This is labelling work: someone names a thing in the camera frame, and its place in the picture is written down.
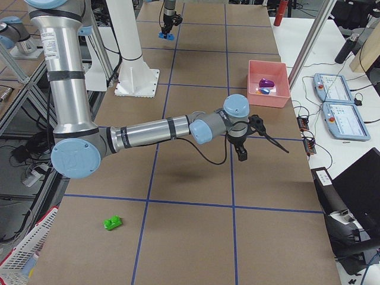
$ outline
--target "pink bin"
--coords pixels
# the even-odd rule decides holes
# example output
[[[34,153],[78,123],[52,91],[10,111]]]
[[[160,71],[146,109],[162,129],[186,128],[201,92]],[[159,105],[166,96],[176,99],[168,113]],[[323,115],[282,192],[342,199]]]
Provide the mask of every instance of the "pink bin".
[[[256,94],[262,78],[275,84],[275,95]],[[282,62],[249,61],[247,98],[250,105],[282,108],[290,98],[286,65]]]

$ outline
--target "black bottle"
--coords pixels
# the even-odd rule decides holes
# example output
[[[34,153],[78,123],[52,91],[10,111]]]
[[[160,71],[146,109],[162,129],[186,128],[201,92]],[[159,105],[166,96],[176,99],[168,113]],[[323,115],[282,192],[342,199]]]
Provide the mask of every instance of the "black bottle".
[[[359,34],[352,34],[344,43],[343,47],[339,51],[337,57],[335,58],[335,62],[338,64],[342,64],[349,53],[353,50],[354,46],[356,45],[356,42],[359,38]]]

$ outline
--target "computer monitor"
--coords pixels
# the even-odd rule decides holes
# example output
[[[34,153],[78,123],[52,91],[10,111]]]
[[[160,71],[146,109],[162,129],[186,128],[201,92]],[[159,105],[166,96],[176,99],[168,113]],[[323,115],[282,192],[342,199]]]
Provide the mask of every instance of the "computer monitor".
[[[368,235],[380,238],[380,151],[371,148],[332,185]]]

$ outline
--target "white crate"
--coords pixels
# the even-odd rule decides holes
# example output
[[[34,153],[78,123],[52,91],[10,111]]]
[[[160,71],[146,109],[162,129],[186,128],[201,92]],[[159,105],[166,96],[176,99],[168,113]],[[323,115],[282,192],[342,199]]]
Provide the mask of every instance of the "white crate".
[[[21,270],[30,257],[42,249],[57,211],[57,207],[52,207],[0,263],[1,285],[25,285],[28,283],[28,277],[22,274]]]

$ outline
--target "green object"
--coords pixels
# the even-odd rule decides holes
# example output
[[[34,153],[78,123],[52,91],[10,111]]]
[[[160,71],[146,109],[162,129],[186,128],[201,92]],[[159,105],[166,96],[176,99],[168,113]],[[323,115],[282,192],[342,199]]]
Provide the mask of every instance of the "green object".
[[[112,229],[122,225],[123,223],[121,222],[121,218],[116,215],[116,216],[113,216],[112,218],[110,218],[108,220],[104,220],[103,224],[104,224],[104,228],[106,230],[112,230]]]

